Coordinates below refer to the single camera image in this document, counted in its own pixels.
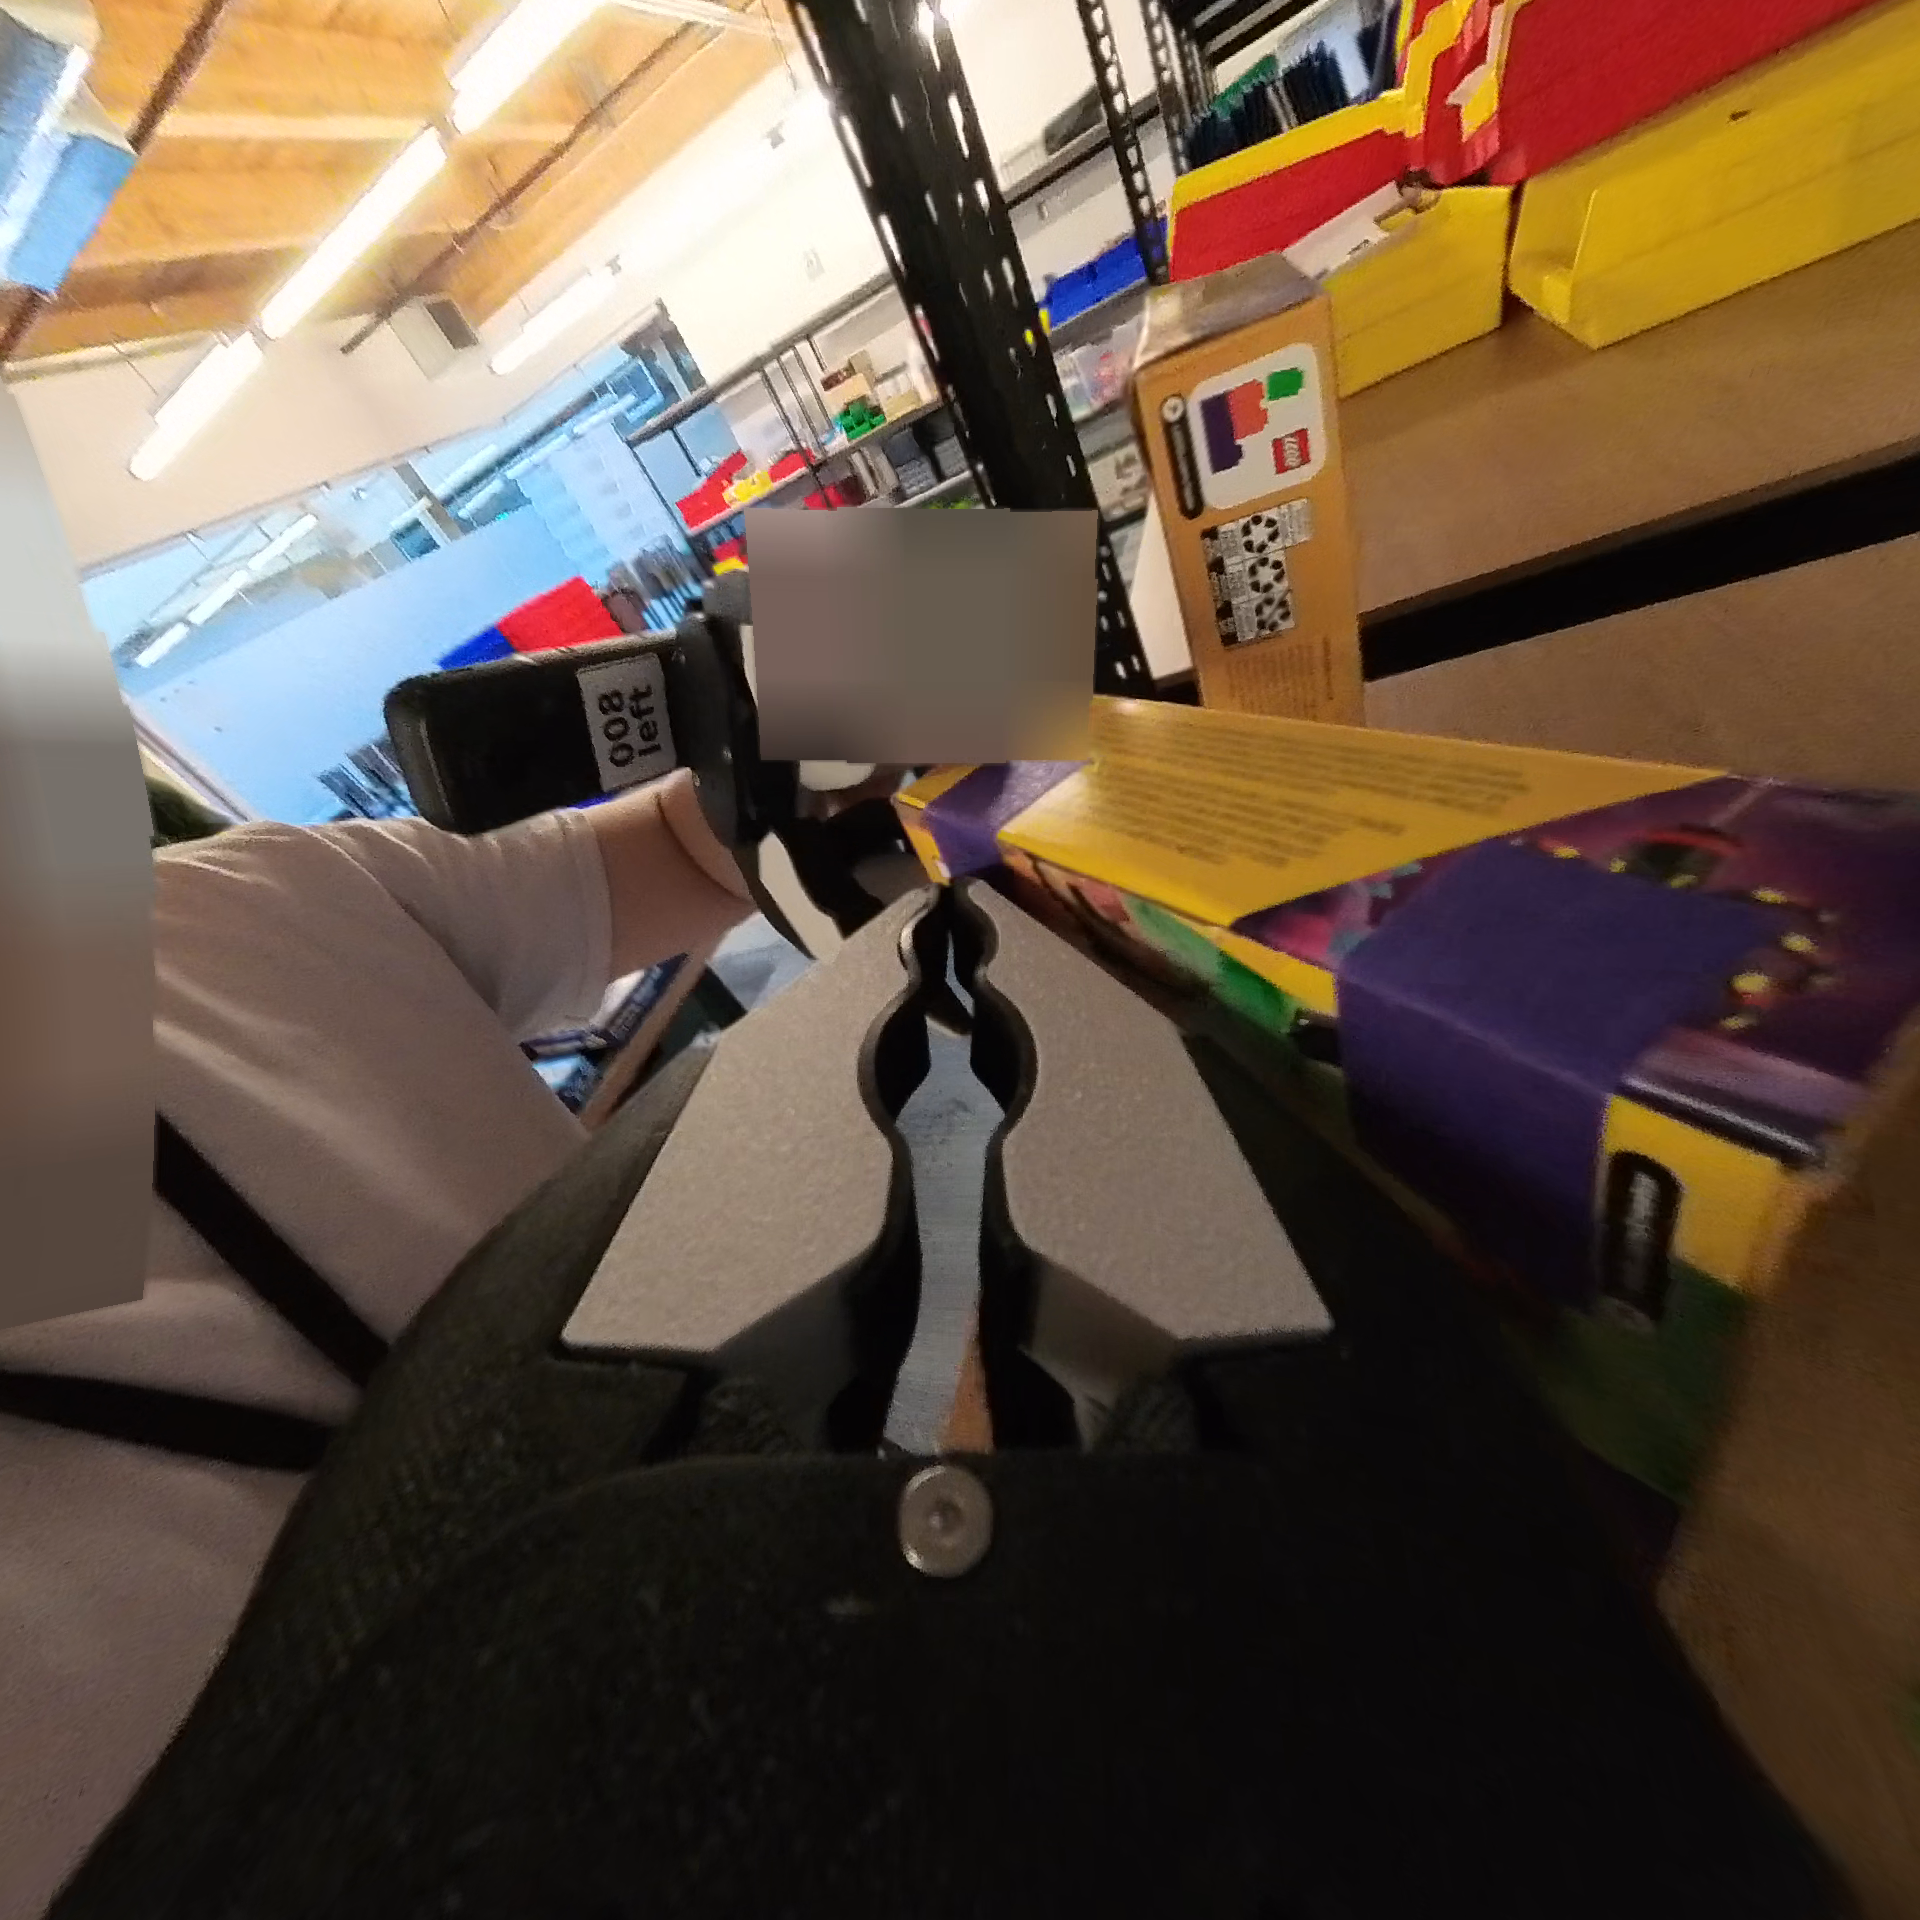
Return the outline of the large spider print toy box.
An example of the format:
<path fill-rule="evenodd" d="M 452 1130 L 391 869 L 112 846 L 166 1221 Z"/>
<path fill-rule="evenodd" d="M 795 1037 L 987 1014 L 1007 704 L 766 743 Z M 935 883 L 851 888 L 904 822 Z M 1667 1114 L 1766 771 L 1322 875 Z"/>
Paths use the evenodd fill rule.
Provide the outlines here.
<path fill-rule="evenodd" d="M 1090 760 L 893 806 L 934 880 L 1274 1045 L 1574 1439 L 1687 1505 L 1751 1310 L 1916 1065 L 1916 797 L 1100 701 Z"/>

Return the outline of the small orange toy box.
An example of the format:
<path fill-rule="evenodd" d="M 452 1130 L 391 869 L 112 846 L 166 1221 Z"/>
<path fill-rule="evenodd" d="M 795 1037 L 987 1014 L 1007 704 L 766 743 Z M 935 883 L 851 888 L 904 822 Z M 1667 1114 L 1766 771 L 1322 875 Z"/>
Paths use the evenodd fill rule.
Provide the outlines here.
<path fill-rule="evenodd" d="M 1200 703 L 1361 727 L 1324 288 L 1281 252 L 1152 288 L 1130 411 Z"/>

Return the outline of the light blue panel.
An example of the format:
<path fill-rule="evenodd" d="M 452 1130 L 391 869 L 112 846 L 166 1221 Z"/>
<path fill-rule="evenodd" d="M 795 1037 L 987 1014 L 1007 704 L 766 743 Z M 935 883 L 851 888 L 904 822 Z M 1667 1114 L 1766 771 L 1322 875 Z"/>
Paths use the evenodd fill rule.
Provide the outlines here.
<path fill-rule="evenodd" d="M 51 296 L 133 169 L 87 90 L 100 20 L 85 3 L 2 4 L 2 283 Z"/>

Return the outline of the blue printed box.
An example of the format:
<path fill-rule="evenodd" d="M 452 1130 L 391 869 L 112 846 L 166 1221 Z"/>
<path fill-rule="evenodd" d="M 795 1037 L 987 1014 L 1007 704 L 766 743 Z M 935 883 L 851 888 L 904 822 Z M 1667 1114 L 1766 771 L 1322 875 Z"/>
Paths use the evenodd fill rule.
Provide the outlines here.
<path fill-rule="evenodd" d="M 617 979 L 594 1020 L 519 1045 L 535 1079 L 581 1129 L 606 1125 L 651 1076 L 707 1045 L 700 988 L 709 951 Z"/>

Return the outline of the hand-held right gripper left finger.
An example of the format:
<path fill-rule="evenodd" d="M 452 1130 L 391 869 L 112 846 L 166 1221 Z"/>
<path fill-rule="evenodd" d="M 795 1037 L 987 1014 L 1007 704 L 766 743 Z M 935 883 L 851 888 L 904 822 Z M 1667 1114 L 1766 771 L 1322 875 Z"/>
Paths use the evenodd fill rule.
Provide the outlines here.
<path fill-rule="evenodd" d="M 716 1042 L 562 1349 L 766 1392 L 806 1444 L 879 1444 L 919 1307 L 900 1114 L 929 1072 L 946 901 L 918 886 Z"/>

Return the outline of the person's left hand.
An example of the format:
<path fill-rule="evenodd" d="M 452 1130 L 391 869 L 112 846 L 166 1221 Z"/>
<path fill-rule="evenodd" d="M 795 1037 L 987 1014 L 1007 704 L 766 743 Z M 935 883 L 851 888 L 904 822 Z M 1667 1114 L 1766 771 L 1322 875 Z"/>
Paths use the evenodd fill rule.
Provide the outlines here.
<path fill-rule="evenodd" d="M 587 808 L 606 895 L 606 974 L 621 980 L 722 944 L 755 915 L 733 853 L 680 771 Z"/>

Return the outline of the background shelves with coloured bins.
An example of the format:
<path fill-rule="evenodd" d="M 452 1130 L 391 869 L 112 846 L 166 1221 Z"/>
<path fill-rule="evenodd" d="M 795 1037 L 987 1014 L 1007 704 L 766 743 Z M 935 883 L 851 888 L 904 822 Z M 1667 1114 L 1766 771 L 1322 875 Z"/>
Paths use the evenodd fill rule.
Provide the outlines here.
<path fill-rule="evenodd" d="M 1125 383 L 1145 293 L 1138 242 L 1121 239 L 1044 276 L 1067 424 L 1121 577 L 1132 578 L 1148 509 Z M 689 550 L 742 559 L 746 507 L 974 507 L 957 412 L 889 276 L 874 276 L 747 362 L 693 386 L 621 433 Z"/>

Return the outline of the ceiling light strip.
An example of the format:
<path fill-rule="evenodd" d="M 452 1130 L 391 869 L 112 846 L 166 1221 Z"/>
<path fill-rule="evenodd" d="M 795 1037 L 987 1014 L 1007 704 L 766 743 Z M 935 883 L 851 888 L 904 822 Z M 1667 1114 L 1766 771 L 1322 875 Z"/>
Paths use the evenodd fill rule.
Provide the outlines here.
<path fill-rule="evenodd" d="M 477 132 L 539 68 L 612 3 L 514 3 L 448 71 L 445 128 Z"/>
<path fill-rule="evenodd" d="M 264 362 L 256 330 L 219 339 L 156 409 L 152 424 L 131 451 L 128 473 L 152 483 L 231 402 Z"/>
<path fill-rule="evenodd" d="M 445 161 L 438 126 L 411 136 L 264 302 L 254 323 L 259 339 L 276 342 L 296 330 L 441 177 Z"/>
<path fill-rule="evenodd" d="M 617 263 L 604 263 L 533 311 L 507 340 L 490 353 L 488 370 L 491 377 L 518 373 L 570 329 L 594 316 L 612 298 L 617 280 Z"/>

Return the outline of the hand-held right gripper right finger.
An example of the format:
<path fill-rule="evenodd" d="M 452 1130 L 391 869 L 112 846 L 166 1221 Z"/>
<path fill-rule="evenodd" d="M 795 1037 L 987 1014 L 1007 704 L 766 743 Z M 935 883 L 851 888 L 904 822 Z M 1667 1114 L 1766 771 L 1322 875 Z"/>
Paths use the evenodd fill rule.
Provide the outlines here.
<path fill-rule="evenodd" d="M 975 1318 L 996 1444 L 1090 1444 L 1145 1382 L 1331 1336 L 1162 1010 L 980 880 L 956 891 L 956 967 L 999 1111 Z"/>

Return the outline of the black metal shelf rack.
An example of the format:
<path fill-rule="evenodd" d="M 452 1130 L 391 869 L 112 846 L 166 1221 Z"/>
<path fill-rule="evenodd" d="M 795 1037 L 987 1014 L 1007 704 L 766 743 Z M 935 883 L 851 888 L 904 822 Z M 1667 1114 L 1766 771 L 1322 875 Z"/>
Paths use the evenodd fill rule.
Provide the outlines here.
<path fill-rule="evenodd" d="M 1094 510 L 1037 298 L 949 28 L 919 4 L 788 7 L 985 507 Z"/>

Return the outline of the person's torso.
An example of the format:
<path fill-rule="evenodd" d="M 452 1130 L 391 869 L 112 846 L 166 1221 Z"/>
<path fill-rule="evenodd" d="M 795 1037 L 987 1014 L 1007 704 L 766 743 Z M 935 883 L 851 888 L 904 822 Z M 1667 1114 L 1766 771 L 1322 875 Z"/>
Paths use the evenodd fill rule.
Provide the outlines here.
<path fill-rule="evenodd" d="M 161 1106 L 378 1338 L 580 1140 L 514 1042 L 301 1079 L 190 1050 Z M 3 1370 L 270 1415 L 327 1440 L 364 1389 L 161 1195 L 123 1309 L 3 1336 Z M 42 1917 L 217 1664 L 311 1472 L 3 1416 L 3 1917 Z"/>

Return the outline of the person's left forearm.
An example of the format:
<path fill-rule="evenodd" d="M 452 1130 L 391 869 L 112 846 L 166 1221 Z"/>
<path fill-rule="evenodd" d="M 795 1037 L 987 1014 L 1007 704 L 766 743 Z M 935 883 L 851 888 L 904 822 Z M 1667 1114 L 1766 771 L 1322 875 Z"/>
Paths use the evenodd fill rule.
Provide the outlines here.
<path fill-rule="evenodd" d="M 257 1206 L 335 1177 L 491 1219 L 577 1146 L 519 1045 L 607 980 L 584 815 L 227 828 L 154 883 L 156 1111 Z"/>

